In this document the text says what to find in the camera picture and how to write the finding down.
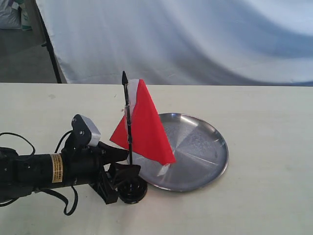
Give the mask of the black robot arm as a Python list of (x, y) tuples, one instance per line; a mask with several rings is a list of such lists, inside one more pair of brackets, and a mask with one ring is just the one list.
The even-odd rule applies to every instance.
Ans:
[(60, 153), (18, 155), (0, 149), (0, 201), (15, 201), (33, 192), (53, 193), (54, 188), (89, 185), (106, 204), (119, 198), (118, 187), (139, 175), (140, 166), (123, 164), (128, 151), (97, 141), (95, 146), (68, 132)]

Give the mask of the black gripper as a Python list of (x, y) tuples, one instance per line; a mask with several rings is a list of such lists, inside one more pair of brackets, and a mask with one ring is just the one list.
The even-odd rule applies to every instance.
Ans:
[[(117, 188), (126, 181), (138, 176), (141, 167), (136, 164), (118, 164), (127, 159), (129, 151), (99, 142), (96, 147), (82, 146), (68, 131), (62, 136), (67, 138), (61, 150), (63, 160), (63, 184), (76, 186), (88, 184), (106, 204), (118, 200)], [(104, 166), (111, 164), (106, 172)]]

